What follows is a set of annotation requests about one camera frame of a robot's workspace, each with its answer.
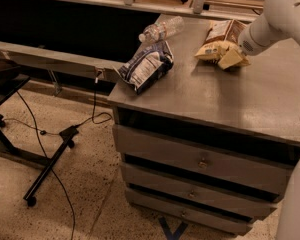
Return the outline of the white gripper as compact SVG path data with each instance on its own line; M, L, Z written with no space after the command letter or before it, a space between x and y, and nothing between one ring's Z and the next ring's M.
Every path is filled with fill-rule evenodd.
M261 14L239 35L238 46L245 55L255 56L270 48L275 43L291 36L292 18L287 15ZM218 62L225 70L244 60L244 55L237 49L230 49Z

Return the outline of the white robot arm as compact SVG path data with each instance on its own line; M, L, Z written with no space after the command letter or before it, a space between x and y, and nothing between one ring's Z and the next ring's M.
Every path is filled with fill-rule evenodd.
M300 0L264 0L263 13L240 33L237 44L255 56L288 38L300 46ZM300 240L300 160L288 182L276 240Z

